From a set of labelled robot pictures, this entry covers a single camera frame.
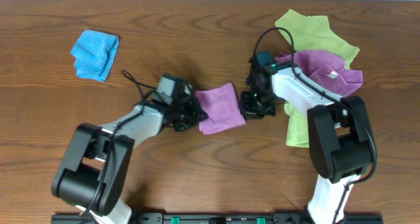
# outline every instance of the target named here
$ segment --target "wire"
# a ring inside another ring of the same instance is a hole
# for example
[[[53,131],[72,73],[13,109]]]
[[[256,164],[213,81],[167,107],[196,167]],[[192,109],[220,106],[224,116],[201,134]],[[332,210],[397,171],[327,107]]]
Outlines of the wire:
[[[115,136],[117,134],[117,132],[126,124],[129,123],[130,121],[132,121],[133,119],[143,115],[144,112],[144,103],[146,102],[147,98],[150,97],[150,95],[152,95],[155,90],[151,90],[149,92],[147,92],[146,94],[143,93],[143,90],[141,89],[140,85],[142,85],[141,83],[139,83],[134,76],[132,76],[130,74],[130,72],[126,71],[126,70],[122,70],[121,73],[123,74],[123,76],[125,76],[127,79],[129,79],[130,81],[134,82],[137,86],[138,92],[140,93],[140,96],[142,97],[142,100],[139,102],[139,105],[142,105],[142,109],[140,112],[132,115],[131,117],[123,120],[122,122],[119,122],[117,124],[117,126],[115,127],[111,137],[110,137],[110,142],[108,144],[108,151],[106,153],[106,159],[105,159],[105,163],[104,166],[102,167],[102,173],[100,174],[100,179],[99,179],[99,184],[96,187],[96,190],[93,194],[93,197],[91,199],[91,201],[89,202],[89,204],[87,205],[85,211],[83,211],[80,216],[84,216],[89,214],[89,212],[92,210],[93,205],[96,203],[96,200],[99,198],[100,194],[102,194],[102,189],[104,186],[104,180],[105,180],[105,175],[106,172],[108,170],[108,166],[110,163],[110,156],[111,156],[111,151],[114,149],[114,142],[115,142]]]
[[[377,167],[377,151],[376,151],[375,141],[373,140],[373,135],[371,134],[371,131],[368,130],[368,127],[365,125],[365,123],[363,123],[363,120],[362,120],[361,116],[357,112],[355,112],[353,109],[349,108],[344,103],[342,103],[342,102],[334,99],[333,97],[330,97],[325,91],[318,90],[313,85],[311,85],[309,82],[307,82],[304,79],[302,79],[302,77],[301,77],[300,74],[296,73],[296,70],[295,70],[296,65],[294,63],[295,45],[294,45],[294,42],[293,42],[293,37],[292,37],[292,35],[290,34],[290,32],[287,29],[282,28],[282,27],[275,27],[275,28],[270,28],[270,29],[266,30],[260,36],[260,38],[258,39],[257,44],[255,44],[255,48],[254,48],[254,51],[253,51],[253,56],[255,56],[255,54],[257,52],[257,48],[258,48],[258,45],[259,45],[261,39],[268,32],[270,32],[272,30],[283,30],[285,33],[288,34],[288,36],[290,38],[290,45],[291,45],[291,50],[292,50],[291,60],[290,60],[291,61],[291,70],[292,70],[293,74],[295,75],[295,77],[298,80],[300,80],[302,83],[304,83],[306,86],[308,86],[309,88],[311,88],[313,91],[317,92],[322,97],[325,97],[326,99],[334,102],[335,104],[337,104],[338,106],[340,106],[342,109],[346,110],[348,112],[348,114],[352,115],[353,118],[357,122],[359,122],[359,124],[362,126],[363,130],[366,132],[366,135],[367,135],[367,137],[369,139],[370,152],[371,152],[371,161],[372,161],[371,169],[370,169],[369,173],[365,177],[363,177],[363,178],[361,178],[359,180],[356,180],[356,181],[349,181],[347,184],[345,184],[345,189],[343,191],[343,194],[341,195],[341,199],[340,199],[339,205],[337,207],[337,210],[335,211],[335,215],[334,215],[334,218],[333,218],[333,224],[335,224],[335,222],[337,220],[338,213],[339,213],[339,211],[341,209],[341,206],[343,205],[343,202],[344,202],[346,193],[350,190],[350,186],[351,185],[355,185],[357,183],[361,183],[361,182],[367,181],[375,173],[375,170],[376,170],[376,167]]]

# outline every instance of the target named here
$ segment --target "folded pink cloth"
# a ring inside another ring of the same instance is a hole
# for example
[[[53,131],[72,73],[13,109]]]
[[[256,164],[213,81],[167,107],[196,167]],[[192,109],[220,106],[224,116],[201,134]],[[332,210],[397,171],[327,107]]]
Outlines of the folded pink cloth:
[[[203,134],[210,135],[246,124],[232,83],[208,91],[196,91],[195,96],[209,115],[198,125]]]
[[[279,53],[276,62],[290,60],[291,56]],[[325,50],[304,50],[295,53],[295,64],[311,80],[333,93],[344,97],[355,92],[363,84],[361,70],[345,69],[345,61],[339,55]]]

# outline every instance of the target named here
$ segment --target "folded blue towel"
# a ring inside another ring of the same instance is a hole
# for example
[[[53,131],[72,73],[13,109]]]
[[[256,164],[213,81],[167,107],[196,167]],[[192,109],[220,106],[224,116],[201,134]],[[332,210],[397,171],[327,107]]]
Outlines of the folded blue towel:
[[[115,35],[85,30],[70,53],[76,57],[76,76],[105,81],[114,63],[118,45],[119,39]]]

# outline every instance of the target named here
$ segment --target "lime green towel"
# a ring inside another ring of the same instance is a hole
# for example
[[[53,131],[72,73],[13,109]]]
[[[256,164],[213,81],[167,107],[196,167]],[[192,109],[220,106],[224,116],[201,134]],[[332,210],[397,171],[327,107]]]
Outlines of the lime green towel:
[[[346,62],[345,68],[347,69],[350,69],[350,63],[359,53],[358,47],[348,44],[329,29],[327,16],[307,17],[289,10],[276,21],[276,26],[290,31],[296,51],[327,50],[341,56]],[[284,32],[281,33],[290,43],[289,36]],[[290,116],[286,145],[308,148],[308,120],[306,116],[290,103],[284,105],[284,111]]]

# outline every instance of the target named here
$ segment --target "brown wooden surface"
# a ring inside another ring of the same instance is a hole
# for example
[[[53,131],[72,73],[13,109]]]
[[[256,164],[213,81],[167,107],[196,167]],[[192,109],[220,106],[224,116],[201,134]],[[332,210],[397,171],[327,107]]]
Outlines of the brown wooden surface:
[[[349,212],[386,223],[420,213],[420,3],[397,1],[0,0],[0,223],[48,223],[77,210],[50,186],[75,127],[128,113],[138,100],[128,69],[155,85],[164,72],[196,89],[229,81],[238,92],[258,36],[288,9],[328,15],[360,53],[379,167],[352,191]],[[79,79],[70,56],[86,29],[120,36],[105,83]],[[289,51],[279,33],[261,50]],[[285,146],[287,116],[204,136],[165,129],[133,152],[123,198],[168,212],[302,209],[316,171],[308,150]]]

